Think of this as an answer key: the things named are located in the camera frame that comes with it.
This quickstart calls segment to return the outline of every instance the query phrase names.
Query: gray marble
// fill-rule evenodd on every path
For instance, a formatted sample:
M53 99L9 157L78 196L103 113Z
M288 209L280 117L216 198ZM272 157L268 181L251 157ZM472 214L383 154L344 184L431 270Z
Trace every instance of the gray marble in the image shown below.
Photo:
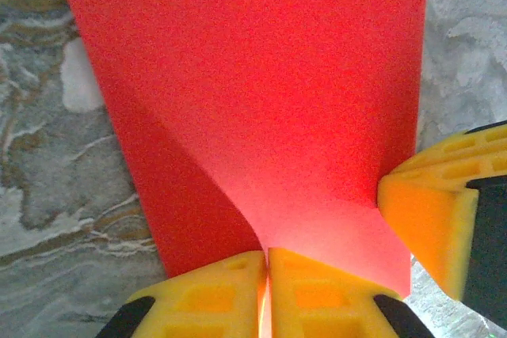
M66 0L0 0L0 335L92 337L164 279ZM423 149L507 119L507 0L428 0ZM507 337L414 260L406 300L441 337Z

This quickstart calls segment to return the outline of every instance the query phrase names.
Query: red foam sheet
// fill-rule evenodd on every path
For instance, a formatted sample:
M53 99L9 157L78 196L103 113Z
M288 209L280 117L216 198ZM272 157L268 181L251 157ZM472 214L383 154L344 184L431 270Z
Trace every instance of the red foam sheet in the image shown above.
M171 273L260 242L407 292L375 190L414 152L425 0L69 1Z

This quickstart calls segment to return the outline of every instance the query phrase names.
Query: marble surface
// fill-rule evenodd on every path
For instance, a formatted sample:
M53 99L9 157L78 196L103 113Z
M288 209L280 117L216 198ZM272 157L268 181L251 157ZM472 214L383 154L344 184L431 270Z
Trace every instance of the marble surface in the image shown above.
M66 0L0 0L0 335L92 337L164 279ZM418 149L507 119L507 0L428 0ZM507 337L414 260L442 337Z

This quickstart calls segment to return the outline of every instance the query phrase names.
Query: black rubber pad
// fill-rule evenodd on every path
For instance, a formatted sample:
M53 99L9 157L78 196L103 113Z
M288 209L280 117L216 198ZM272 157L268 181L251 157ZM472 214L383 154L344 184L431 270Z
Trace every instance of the black rubber pad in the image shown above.
M463 304L507 329L507 176L472 180L478 189Z
M405 302L385 294L373 299L399 338L435 338Z
M146 296L123 305L95 338L132 338L154 303L153 297Z
M507 124L507 120L504 120L503 122L492 123L492 124L488 124L486 126L474 128L473 130L469 130L469 131L465 132L465 135L473 134L474 132L489 130L490 128L494 128L494 127L500 127L500 126L503 126L504 124Z

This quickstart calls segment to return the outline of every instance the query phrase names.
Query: stone countertop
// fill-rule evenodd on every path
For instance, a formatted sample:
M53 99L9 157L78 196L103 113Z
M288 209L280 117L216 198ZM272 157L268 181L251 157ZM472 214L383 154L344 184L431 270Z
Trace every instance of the stone countertop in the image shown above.
M2 336L93 337L165 278L66 0L0 0ZM507 119L507 0L428 0L418 149ZM442 337L507 337L420 264L407 302Z

